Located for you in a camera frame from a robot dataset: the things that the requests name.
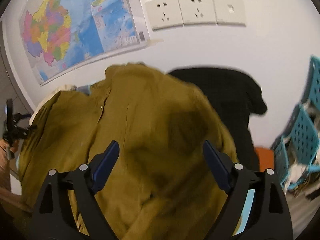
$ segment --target outlet hole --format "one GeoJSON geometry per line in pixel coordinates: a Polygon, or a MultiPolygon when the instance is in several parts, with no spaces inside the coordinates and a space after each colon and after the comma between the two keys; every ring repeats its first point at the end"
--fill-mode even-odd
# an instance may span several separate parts
{"type": "Polygon", "coordinates": [[[228,4],[229,13],[235,13],[235,9],[231,4],[228,4]]]}

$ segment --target olive green jacket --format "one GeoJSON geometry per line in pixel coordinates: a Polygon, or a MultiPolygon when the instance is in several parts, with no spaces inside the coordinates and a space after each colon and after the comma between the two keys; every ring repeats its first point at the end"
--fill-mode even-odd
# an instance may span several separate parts
{"type": "MultiPolygon", "coordinates": [[[[235,162],[233,139],[201,90],[148,68],[111,66],[91,95],[61,91],[36,115],[19,172],[32,207],[50,169],[89,162],[112,140],[120,156],[96,200],[123,240],[203,239],[226,194],[202,156],[209,139],[235,162]]],[[[87,233],[70,194],[73,214],[87,233]]]]}

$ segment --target map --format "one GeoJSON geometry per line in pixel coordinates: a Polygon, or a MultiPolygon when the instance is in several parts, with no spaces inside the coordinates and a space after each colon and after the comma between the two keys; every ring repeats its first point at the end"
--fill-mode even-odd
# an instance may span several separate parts
{"type": "Polygon", "coordinates": [[[137,31],[129,0],[28,0],[20,31],[39,84],[92,57],[146,39],[146,33],[137,31]]]}

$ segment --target white wall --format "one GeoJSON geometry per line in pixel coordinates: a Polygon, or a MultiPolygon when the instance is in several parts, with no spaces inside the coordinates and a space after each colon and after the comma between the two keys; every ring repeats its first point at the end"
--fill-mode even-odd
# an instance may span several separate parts
{"type": "MultiPolygon", "coordinates": [[[[146,1],[141,0],[144,11],[146,1]]],[[[310,0],[244,0],[246,28],[203,25],[152,32],[147,21],[151,38],[164,42],[83,66],[40,87],[19,31],[25,2],[12,0],[3,21],[12,71],[32,107],[58,85],[103,79],[105,68],[114,63],[143,61],[164,72],[198,64],[231,66],[248,72],[262,87],[268,113],[252,117],[250,129],[255,145],[268,147],[302,95],[310,55],[320,56],[320,16],[310,0]]]]}

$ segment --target electrical outlet panel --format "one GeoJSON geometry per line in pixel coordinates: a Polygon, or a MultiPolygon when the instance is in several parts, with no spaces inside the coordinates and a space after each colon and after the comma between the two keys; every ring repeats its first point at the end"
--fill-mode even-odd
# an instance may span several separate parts
{"type": "Polygon", "coordinates": [[[178,0],[152,0],[146,9],[152,30],[183,25],[178,0]]]}
{"type": "Polygon", "coordinates": [[[218,24],[246,25],[243,0],[213,0],[218,24]]]}
{"type": "Polygon", "coordinates": [[[213,0],[179,0],[183,23],[216,23],[213,0]]]}

